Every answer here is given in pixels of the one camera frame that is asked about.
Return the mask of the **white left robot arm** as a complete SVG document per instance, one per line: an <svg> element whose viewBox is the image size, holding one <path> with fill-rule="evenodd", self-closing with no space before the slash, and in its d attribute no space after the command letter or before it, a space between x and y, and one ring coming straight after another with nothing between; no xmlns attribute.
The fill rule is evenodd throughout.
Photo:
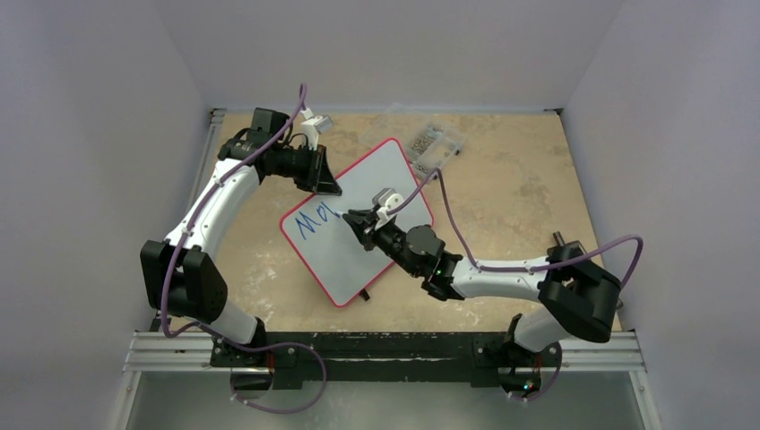
<svg viewBox="0 0 760 430"><path fill-rule="evenodd" d="M268 176L289 178L310 194L341 195L319 142L332 126L329 116L305 106L293 115L258 107L251 125L221 145L212 176L187 214L140 252L149 304L159 311L165 336L181 332L170 329L169 317L186 318L187 329L203 328L233 342L232 354L244 366L264 361L263 321L231 301L215 257L243 203Z"/></svg>

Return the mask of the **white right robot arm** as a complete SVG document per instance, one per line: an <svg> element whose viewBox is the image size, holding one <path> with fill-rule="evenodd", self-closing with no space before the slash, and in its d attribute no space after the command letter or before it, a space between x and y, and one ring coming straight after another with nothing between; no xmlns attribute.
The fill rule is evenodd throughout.
<svg viewBox="0 0 760 430"><path fill-rule="evenodd" d="M445 249L429 225L408 230L382 223L371 210L342 214L368 251L380 251L433 298L516 298L541 305L515 316L503 341L505 357L523 365L549 345L569 337L606 343L612 333L620 280L589 258L578 243L557 245L548 255L523 262L489 261L477 265Z"/></svg>

